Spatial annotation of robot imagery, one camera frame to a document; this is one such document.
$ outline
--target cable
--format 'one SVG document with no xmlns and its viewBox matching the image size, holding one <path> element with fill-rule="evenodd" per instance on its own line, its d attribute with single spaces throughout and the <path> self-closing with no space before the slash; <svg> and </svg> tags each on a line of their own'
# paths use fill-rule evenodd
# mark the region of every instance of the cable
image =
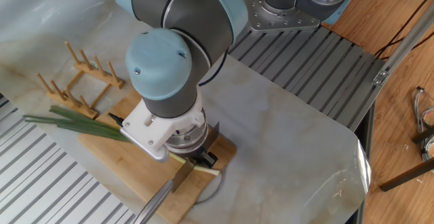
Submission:
<svg viewBox="0 0 434 224">
<path fill-rule="evenodd" d="M 424 125 L 425 125 L 425 127 L 431 127 L 431 125 L 428 125 L 428 123 L 426 123 L 424 118 L 428 113 L 434 111 L 434 107 L 431 107 L 431 108 L 425 110 L 421 115 L 420 111 L 419 111 L 420 95 L 425 94 L 432 101 L 434 101 L 434 98 L 427 91 L 425 91 L 424 88 L 418 87 L 417 90 L 418 91 L 414 97 L 414 114 L 416 116 L 416 120 L 417 120 L 417 124 L 418 124 L 418 132 L 422 133 L 424 131 Z M 434 136 L 430 136 L 429 138 L 424 139 L 423 142 L 421 142 L 420 149 L 421 149 L 421 153 L 422 153 L 422 159 L 424 162 L 431 159 L 431 156 L 429 155 L 428 150 L 433 145 L 434 145 Z"/>
<path fill-rule="evenodd" d="M 376 57 L 375 57 L 375 59 L 377 59 L 377 58 L 380 58 L 380 56 L 381 56 L 381 54 L 388 48 L 388 47 L 390 47 L 390 46 L 392 46 L 392 45 L 394 45 L 394 44 L 396 44 L 396 43 L 399 43 L 400 41 L 402 41 L 403 40 L 403 38 L 401 38 L 400 40 L 398 40 L 398 41 L 396 41 L 394 44 L 392 44 L 393 43 L 393 40 L 395 40 L 395 38 L 397 38 L 398 37 L 398 35 L 405 29 L 405 27 L 410 23 L 410 21 L 415 17 L 415 15 L 419 12 L 419 10 L 422 8 L 422 6 L 427 2 L 428 0 L 424 0 L 417 8 L 416 8 L 416 10 L 413 12 L 413 14 L 408 18 L 408 20 L 407 20 L 407 22 L 398 30 L 398 32 L 395 34 L 395 36 L 393 36 L 393 38 L 389 41 L 389 43 L 387 44 L 387 45 L 385 45 L 384 47 L 382 47 L 382 48 L 380 48 L 378 51 L 377 51 L 377 53 L 376 53 Z"/>
<path fill-rule="evenodd" d="M 216 76 L 217 76 L 217 74 L 220 72 L 220 70 L 222 69 L 222 67 L 223 67 L 223 65 L 224 65 L 224 62 L 226 61 L 226 57 L 228 56 L 228 52 L 229 52 L 229 49 L 227 49 L 225 52 L 224 52 L 224 56 L 223 56 L 223 60 L 222 60 L 222 62 L 220 63 L 220 65 L 218 66 L 218 68 L 217 68 L 217 71 L 208 79 L 208 80 L 206 80 L 206 81 L 204 81 L 204 82 L 202 82 L 202 83 L 199 83 L 199 86 L 204 86 L 204 85 L 206 85 L 206 84 L 208 84 L 210 81 L 212 81 L 214 78 L 216 78 Z"/>
<path fill-rule="evenodd" d="M 216 197 L 217 193 L 218 193 L 218 192 L 222 189 L 222 187 L 223 187 L 224 178 L 225 178 L 225 176 L 226 176 L 226 170 L 225 170 L 225 168 L 223 168 L 223 170 L 222 170 L 222 172 L 220 173 L 220 175 L 221 175 L 222 177 L 221 177 L 221 179 L 220 179 L 220 183 L 218 184 L 218 187 L 217 187 L 217 189 L 215 190 L 215 192 L 212 193 L 212 195 L 211 195 L 210 197 L 208 197 L 208 198 L 206 198 L 206 199 L 204 199 L 204 200 L 202 200 L 202 201 L 197 201 L 195 204 L 193 204 L 193 207 L 196 207 L 196 206 L 199 206 L 199 205 L 205 204 L 205 203 L 209 202 L 212 198 Z"/>
<path fill-rule="evenodd" d="M 424 42 L 428 41 L 430 38 L 432 38 L 432 36 L 434 36 L 434 31 L 428 35 L 428 37 L 425 37 L 422 41 L 420 41 L 419 43 L 417 43 L 412 50 L 415 50 L 416 48 L 418 48 L 420 45 L 422 45 Z M 390 56 L 384 57 L 384 58 L 380 58 L 380 59 L 387 59 L 390 58 Z"/>
</svg>

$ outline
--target knife handle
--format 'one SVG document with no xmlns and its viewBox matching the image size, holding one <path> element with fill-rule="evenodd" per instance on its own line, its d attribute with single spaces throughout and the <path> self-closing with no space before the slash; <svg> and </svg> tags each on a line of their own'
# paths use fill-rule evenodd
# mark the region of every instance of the knife handle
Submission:
<svg viewBox="0 0 434 224">
<path fill-rule="evenodd" d="M 160 205 L 164 202 L 166 197 L 174 186 L 173 180 L 168 180 L 165 185 L 149 200 L 148 204 L 144 206 L 140 214 L 137 216 L 134 224 L 148 223 L 149 219 L 157 212 Z"/>
</svg>

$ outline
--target knife blade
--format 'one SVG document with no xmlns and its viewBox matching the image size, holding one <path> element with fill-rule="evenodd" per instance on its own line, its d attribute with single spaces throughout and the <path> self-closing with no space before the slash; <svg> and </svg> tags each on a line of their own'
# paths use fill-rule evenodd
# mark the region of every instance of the knife blade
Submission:
<svg viewBox="0 0 434 224">
<path fill-rule="evenodd" d="M 188 159 L 182 167 L 177 171 L 175 177 L 172 179 L 174 185 L 172 187 L 172 193 L 174 193 L 179 186 L 181 186 L 182 182 L 189 176 L 190 172 L 194 169 L 196 163 L 193 160 Z"/>
<path fill-rule="evenodd" d="M 202 145 L 202 147 L 207 152 L 208 149 L 211 147 L 211 145 L 217 140 L 218 135 L 220 135 L 220 122 L 217 122 L 217 124 L 214 127 L 210 126 L 210 131 L 208 132 L 205 142 Z"/>
</svg>

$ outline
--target black cable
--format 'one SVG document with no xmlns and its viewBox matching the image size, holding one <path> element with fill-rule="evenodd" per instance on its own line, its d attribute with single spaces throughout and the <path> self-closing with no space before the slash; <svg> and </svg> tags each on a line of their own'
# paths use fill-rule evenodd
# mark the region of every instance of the black cable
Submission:
<svg viewBox="0 0 434 224">
<path fill-rule="evenodd" d="M 390 42 L 385 45 L 384 47 L 380 48 L 377 53 L 376 53 L 376 57 L 375 58 L 380 58 L 381 54 L 390 46 L 399 43 L 400 41 L 403 40 L 403 38 L 401 38 L 400 40 L 396 41 L 393 44 L 393 40 L 395 38 L 398 37 L 398 35 L 404 30 L 404 28 L 410 23 L 410 21 L 413 19 L 413 17 L 415 17 L 415 15 L 419 12 L 419 10 L 422 8 L 422 6 L 427 2 L 428 0 L 424 0 L 417 8 L 416 10 L 413 12 L 413 14 L 410 16 L 410 18 L 408 18 L 407 22 L 400 28 L 400 30 L 395 34 L 395 36 L 390 40 Z"/>
<path fill-rule="evenodd" d="M 202 82 L 202 83 L 199 83 L 199 86 L 204 86 L 204 85 L 206 85 L 206 84 L 208 84 L 210 81 L 212 81 L 214 78 L 216 78 L 216 76 L 217 76 L 217 74 L 220 72 L 220 70 L 222 69 L 222 67 L 223 67 L 223 65 L 224 65 L 224 62 L 226 61 L 226 57 L 228 56 L 228 52 L 229 52 L 229 49 L 227 49 L 226 50 L 226 52 L 224 53 L 224 56 L 223 56 L 223 59 L 222 59 L 222 62 L 220 63 L 220 65 L 218 66 L 218 68 L 217 68 L 217 71 L 208 79 L 208 80 L 206 80 L 206 81 L 204 81 L 204 82 Z"/>
<path fill-rule="evenodd" d="M 420 41 L 419 43 L 417 43 L 417 44 L 412 48 L 412 50 L 415 50 L 417 47 L 419 47 L 420 45 L 422 45 L 424 42 L 428 41 L 430 38 L 432 38 L 432 36 L 434 36 L 434 31 L 433 31 L 431 34 L 429 34 L 428 37 L 425 37 L 422 41 Z"/>
</svg>

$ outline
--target wooden peg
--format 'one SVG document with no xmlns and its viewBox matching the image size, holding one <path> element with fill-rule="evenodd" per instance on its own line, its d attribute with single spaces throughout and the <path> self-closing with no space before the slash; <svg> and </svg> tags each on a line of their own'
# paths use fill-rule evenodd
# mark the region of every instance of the wooden peg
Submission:
<svg viewBox="0 0 434 224">
<path fill-rule="evenodd" d="M 92 102 L 90 105 L 91 109 L 94 109 L 96 103 L 102 98 L 102 95 L 107 92 L 107 90 L 110 88 L 111 84 L 107 84 L 106 87 L 102 90 L 102 92 L 96 97 L 96 99 Z"/>
<path fill-rule="evenodd" d="M 84 97 L 82 95 L 79 96 L 80 102 L 83 105 L 84 109 L 91 115 L 93 111 L 89 108 L 89 105 L 87 105 L 86 100 L 84 100 Z"/>
<path fill-rule="evenodd" d="M 51 84 L 53 85 L 54 90 L 56 91 L 57 95 L 59 95 L 59 97 L 63 100 L 66 101 L 66 98 L 63 96 L 62 92 L 60 91 L 59 87 L 56 85 L 56 83 L 51 80 L 50 81 Z"/>
<path fill-rule="evenodd" d="M 94 69 L 92 67 L 92 65 L 89 63 L 89 60 L 87 59 L 86 55 L 84 54 L 83 50 L 80 50 L 80 54 L 83 57 L 84 63 L 86 63 L 88 69 L 91 71 L 92 69 Z"/>
<path fill-rule="evenodd" d="M 80 104 L 75 100 L 74 96 L 71 94 L 68 88 L 65 88 L 65 92 L 69 97 L 69 100 L 77 107 L 80 107 Z"/>
<path fill-rule="evenodd" d="M 101 76 L 106 76 L 106 73 L 104 72 L 104 70 L 102 69 L 102 66 L 100 64 L 100 61 L 98 60 L 98 58 L 96 57 L 96 55 L 94 55 L 94 60 L 96 63 L 96 66 L 98 67 L 98 69 L 100 70 Z"/>
<path fill-rule="evenodd" d="M 36 76 L 39 78 L 39 80 L 42 82 L 42 85 L 45 87 L 48 93 L 53 94 L 53 90 L 48 86 L 48 84 L 45 82 L 45 80 L 42 78 L 41 74 L 36 74 Z"/>
<path fill-rule="evenodd" d="M 74 78 L 68 83 L 68 85 L 66 85 L 66 87 L 69 89 L 71 88 L 74 83 L 81 77 L 81 75 L 84 73 L 84 71 L 79 71 Z"/>
<path fill-rule="evenodd" d="M 76 57 L 76 55 L 75 55 L 73 49 L 71 48 L 71 46 L 69 45 L 69 42 L 65 41 L 65 45 L 66 45 L 66 47 L 68 48 L 69 52 L 71 53 L 71 56 L 74 58 L 75 63 L 76 63 L 76 64 L 80 64 L 80 61 L 79 61 L 79 59 Z"/>
<path fill-rule="evenodd" d="M 114 81 L 115 83 L 117 83 L 117 82 L 118 82 L 118 80 L 117 80 L 117 76 L 116 76 L 115 70 L 113 69 L 113 66 L 111 65 L 111 62 L 110 62 L 110 61 L 107 61 L 107 65 L 108 65 L 108 67 L 109 67 L 109 69 L 110 69 L 111 76 L 113 76 L 113 81 Z"/>
</svg>

